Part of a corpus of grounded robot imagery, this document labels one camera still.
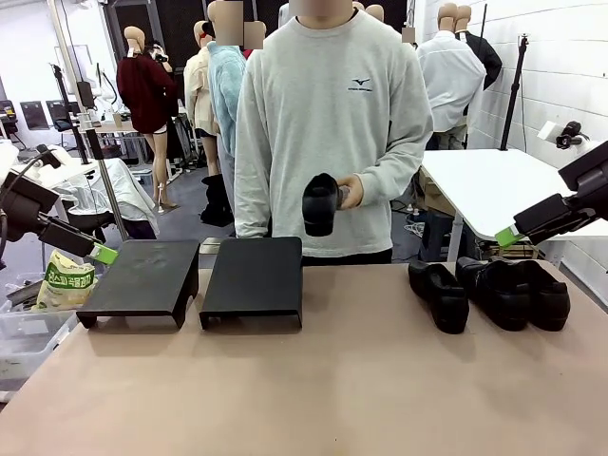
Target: white wall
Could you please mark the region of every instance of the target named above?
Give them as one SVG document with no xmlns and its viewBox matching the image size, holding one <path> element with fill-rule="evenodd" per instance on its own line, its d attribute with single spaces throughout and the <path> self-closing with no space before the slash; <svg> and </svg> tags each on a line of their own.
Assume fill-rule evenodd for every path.
<svg viewBox="0 0 608 456">
<path fill-rule="evenodd" d="M 422 26 L 425 41 L 437 31 L 437 11 L 445 2 L 427 0 Z M 485 115 L 478 125 L 480 131 L 469 138 L 469 147 L 492 148 L 500 144 L 521 33 L 529 34 L 530 46 L 523 63 L 523 89 L 515 106 L 509 146 L 524 150 L 525 131 L 527 152 L 559 168 L 574 157 L 537 138 L 546 121 L 567 124 L 576 120 L 593 139 L 608 139 L 607 0 L 462 0 L 461 3 L 472 7 L 469 28 L 478 35 L 487 3 L 484 38 L 503 59 L 503 73 L 484 94 Z M 608 302 L 605 275 L 608 242 L 571 243 L 564 264 Z"/>
<path fill-rule="evenodd" d="M 64 0 L 64 3 L 74 45 L 88 45 L 91 60 L 100 62 L 109 73 L 113 73 L 114 58 L 106 41 L 105 23 L 97 2 L 89 0 L 81 6 L 76 6 L 69 0 Z M 57 4 L 64 22 L 59 0 Z M 69 42 L 65 25 L 64 31 Z M 49 65 L 58 62 L 55 54 L 57 38 L 47 3 L 37 2 L 0 9 L 0 43 L 3 53 L 0 78 L 7 98 L 13 102 L 17 111 L 19 137 L 28 147 L 35 147 L 39 143 L 59 143 L 60 134 L 53 128 L 29 131 L 19 105 L 20 102 L 43 102 L 50 124 L 45 101 L 61 99 Z"/>
</svg>

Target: black jacket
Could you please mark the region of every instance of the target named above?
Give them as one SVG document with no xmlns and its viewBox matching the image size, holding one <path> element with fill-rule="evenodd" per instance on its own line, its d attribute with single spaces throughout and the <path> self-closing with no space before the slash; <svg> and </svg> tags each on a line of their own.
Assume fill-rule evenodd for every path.
<svg viewBox="0 0 608 456">
<path fill-rule="evenodd" d="M 456 33 L 457 39 L 460 39 L 460 33 Z M 484 90 L 486 90 L 498 79 L 498 75 L 503 68 L 503 61 L 494 50 L 494 47 L 485 38 L 475 36 L 470 31 L 466 31 L 464 34 L 466 35 L 466 43 L 473 49 L 473 52 L 482 61 L 482 64 L 484 64 L 485 72 L 487 73 L 484 81 Z"/>
</svg>

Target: bag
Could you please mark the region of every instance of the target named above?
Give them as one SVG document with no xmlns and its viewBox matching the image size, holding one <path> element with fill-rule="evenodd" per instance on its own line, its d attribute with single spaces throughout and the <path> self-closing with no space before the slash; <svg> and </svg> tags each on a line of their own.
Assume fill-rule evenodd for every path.
<svg viewBox="0 0 608 456">
<path fill-rule="evenodd" d="M 33 312 L 68 311 L 82 307 L 97 284 L 95 267 L 76 264 L 53 251 Z"/>
</svg>

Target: black loafer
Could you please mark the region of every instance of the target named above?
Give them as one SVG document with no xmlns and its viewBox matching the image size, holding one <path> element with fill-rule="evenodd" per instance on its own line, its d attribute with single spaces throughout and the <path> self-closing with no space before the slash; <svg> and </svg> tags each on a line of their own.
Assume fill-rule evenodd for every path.
<svg viewBox="0 0 608 456">
<path fill-rule="evenodd" d="M 509 264 L 520 271 L 530 287 L 530 323 L 545 331 L 561 331 L 570 314 L 566 284 L 558 282 L 537 261 Z"/>
<path fill-rule="evenodd" d="M 520 270 L 503 261 L 481 263 L 462 257 L 456 277 L 466 294 L 498 326 L 521 331 L 530 316 L 530 287 Z"/>
<path fill-rule="evenodd" d="M 460 334 L 468 319 L 468 300 L 463 287 L 443 264 L 412 261 L 408 266 L 409 285 L 422 297 L 444 333 Z"/>
<path fill-rule="evenodd" d="M 333 218 L 342 201 L 340 189 L 329 174 L 315 176 L 304 189 L 302 217 L 308 236 L 322 238 L 333 232 Z"/>
</svg>

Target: black pants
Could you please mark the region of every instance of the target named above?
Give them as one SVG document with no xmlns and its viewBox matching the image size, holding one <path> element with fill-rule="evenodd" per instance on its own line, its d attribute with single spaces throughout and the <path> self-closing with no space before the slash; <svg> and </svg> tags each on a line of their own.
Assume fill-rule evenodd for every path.
<svg viewBox="0 0 608 456">
<path fill-rule="evenodd" d="M 439 136 L 437 133 L 433 133 L 433 136 L 428 140 L 426 150 L 439 150 Z"/>
<path fill-rule="evenodd" d="M 314 256 L 304 256 L 302 266 L 351 266 L 358 264 L 390 264 L 392 262 L 392 249 L 379 252 L 377 254 L 361 254 L 351 256 L 341 256 L 338 258 L 318 258 Z"/>
</svg>

